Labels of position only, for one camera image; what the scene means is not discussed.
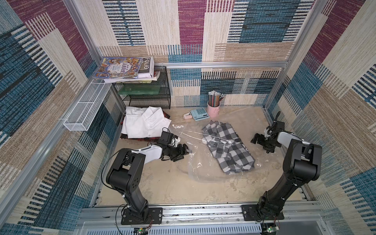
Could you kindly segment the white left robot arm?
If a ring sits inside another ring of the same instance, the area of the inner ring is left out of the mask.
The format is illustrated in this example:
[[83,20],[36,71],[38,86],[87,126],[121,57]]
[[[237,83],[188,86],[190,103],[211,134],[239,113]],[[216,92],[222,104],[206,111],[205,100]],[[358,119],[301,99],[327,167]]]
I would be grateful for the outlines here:
[[139,188],[144,165],[154,161],[179,161],[190,153],[186,144],[180,143],[179,137],[163,131],[155,143],[141,149],[122,148],[115,156],[109,168],[106,185],[124,198],[121,206],[121,225],[146,225],[162,223],[163,208],[150,208],[147,199]]

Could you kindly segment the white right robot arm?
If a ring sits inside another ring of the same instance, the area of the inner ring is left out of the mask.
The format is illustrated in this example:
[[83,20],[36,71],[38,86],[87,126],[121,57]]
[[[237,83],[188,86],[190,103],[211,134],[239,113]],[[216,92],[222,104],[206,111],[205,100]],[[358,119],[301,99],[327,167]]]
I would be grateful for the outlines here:
[[257,205],[245,208],[243,214],[251,220],[283,219],[282,210],[286,200],[302,185],[319,178],[322,164],[322,147],[285,131],[285,123],[274,120],[264,134],[255,134],[253,144],[262,145],[267,153],[276,147],[286,147],[283,174],[275,186],[266,191]]

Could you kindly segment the clear plastic vacuum bag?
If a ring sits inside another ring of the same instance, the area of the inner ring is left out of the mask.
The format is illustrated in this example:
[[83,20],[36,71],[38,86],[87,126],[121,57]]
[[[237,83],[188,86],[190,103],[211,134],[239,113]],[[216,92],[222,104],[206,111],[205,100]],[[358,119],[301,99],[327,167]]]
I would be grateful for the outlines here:
[[263,109],[252,106],[224,107],[219,116],[200,121],[177,119],[170,129],[189,147],[187,166],[180,170],[205,183],[266,180],[282,166],[279,152],[266,153],[261,145],[251,143],[267,125]]

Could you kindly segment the grey white checked shirt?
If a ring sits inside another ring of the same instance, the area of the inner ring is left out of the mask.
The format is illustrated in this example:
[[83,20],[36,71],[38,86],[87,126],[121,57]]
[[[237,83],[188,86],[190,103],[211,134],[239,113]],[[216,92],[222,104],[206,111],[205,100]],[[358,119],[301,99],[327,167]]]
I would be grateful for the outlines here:
[[229,123],[211,120],[202,128],[203,142],[227,175],[253,170],[255,159]]

